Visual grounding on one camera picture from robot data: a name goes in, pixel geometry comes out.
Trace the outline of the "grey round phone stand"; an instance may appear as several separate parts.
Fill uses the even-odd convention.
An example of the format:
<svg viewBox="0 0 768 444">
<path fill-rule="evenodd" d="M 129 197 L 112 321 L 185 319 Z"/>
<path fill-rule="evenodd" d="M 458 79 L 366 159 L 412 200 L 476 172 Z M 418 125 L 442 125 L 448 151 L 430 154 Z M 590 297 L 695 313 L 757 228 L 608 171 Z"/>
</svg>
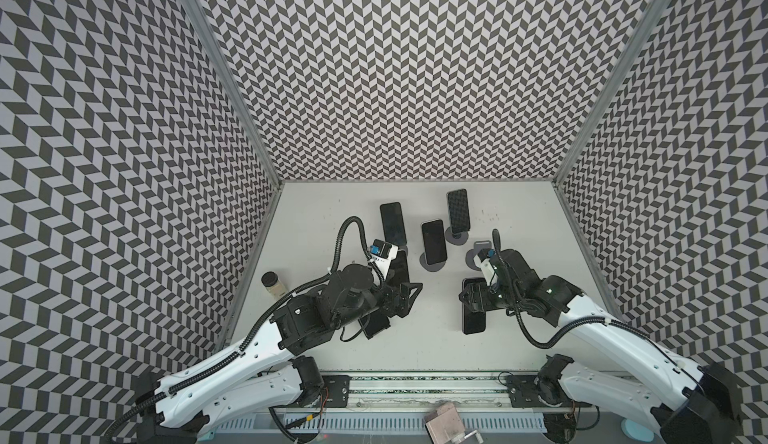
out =
<svg viewBox="0 0 768 444">
<path fill-rule="evenodd" d="M 475 241 L 470 250 L 465 254 L 465 263 L 469 269 L 480 272 L 479 263 L 484 259 L 489 251 L 493 249 L 493 244 L 488 240 Z"/>
</svg>

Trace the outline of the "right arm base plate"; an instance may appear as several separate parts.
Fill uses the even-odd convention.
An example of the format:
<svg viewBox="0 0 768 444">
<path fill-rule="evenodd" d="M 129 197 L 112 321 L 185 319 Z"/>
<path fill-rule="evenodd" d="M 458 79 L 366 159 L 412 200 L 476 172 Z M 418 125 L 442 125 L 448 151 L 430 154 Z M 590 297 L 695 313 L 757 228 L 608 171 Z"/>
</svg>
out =
<svg viewBox="0 0 768 444">
<path fill-rule="evenodd" d="M 500 377 L 512 408 L 555 408 L 539 396 L 535 374 L 505 373 Z"/>
</svg>

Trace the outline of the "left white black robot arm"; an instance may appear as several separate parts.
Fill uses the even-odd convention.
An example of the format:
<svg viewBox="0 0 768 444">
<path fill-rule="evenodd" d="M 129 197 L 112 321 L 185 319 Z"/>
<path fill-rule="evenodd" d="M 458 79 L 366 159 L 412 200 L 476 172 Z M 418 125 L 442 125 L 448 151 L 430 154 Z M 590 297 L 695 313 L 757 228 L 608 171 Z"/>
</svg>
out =
<svg viewBox="0 0 768 444">
<path fill-rule="evenodd" d="M 351 225 L 358 229 L 365 260 L 342 267 L 343 240 Z M 365 237 L 362 220 L 347 218 L 328 272 L 280 297 L 244 338 L 175 374 L 142 374 L 133 406 L 109 425 L 101 442 L 115 442 L 118 432 L 136 421 L 139 443 L 196 443 L 244 414 L 314 403 L 325 382 L 307 351 L 372 313 L 407 317 L 423 290 L 420 283 L 387 282 L 396 251 Z"/>
</svg>

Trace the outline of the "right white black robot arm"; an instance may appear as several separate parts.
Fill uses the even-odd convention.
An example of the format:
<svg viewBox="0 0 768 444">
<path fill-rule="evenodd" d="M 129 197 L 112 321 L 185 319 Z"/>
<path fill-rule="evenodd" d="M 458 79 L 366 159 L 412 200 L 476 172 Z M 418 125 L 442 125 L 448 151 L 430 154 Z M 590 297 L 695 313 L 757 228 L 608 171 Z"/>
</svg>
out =
<svg viewBox="0 0 768 444">
<path fill-rule="evenodd" d="M 617 414 L 666 443 L 731 443 L 742 429 L 740 381 L 720 364 L 702 365 L 667 350 L 552 275 L 540 278 L 500 235 L 471 253 L 481 271 L 459 300 L 471 313 L 503 310 L 535 348 L 551 350 L 572 335 L 629 373 L 622 379 L 551 354 L 526 386 L 546 407 L 589 404 Z"/>
</svg>

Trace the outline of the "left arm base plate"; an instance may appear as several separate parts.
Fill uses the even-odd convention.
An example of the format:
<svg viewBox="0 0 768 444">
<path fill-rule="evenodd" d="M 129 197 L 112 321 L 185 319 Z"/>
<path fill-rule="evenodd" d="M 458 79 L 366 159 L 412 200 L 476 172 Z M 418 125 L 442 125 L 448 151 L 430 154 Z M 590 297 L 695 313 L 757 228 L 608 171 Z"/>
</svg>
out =
<svg viewBox="0 0 768 444">
<path fill-rule="evenodd" d="M 351 376 L 346 374 L 323 374 L 323 387 L 313 406 L 320 408 L 346 408 L 349 401 Z"/>
</svg>

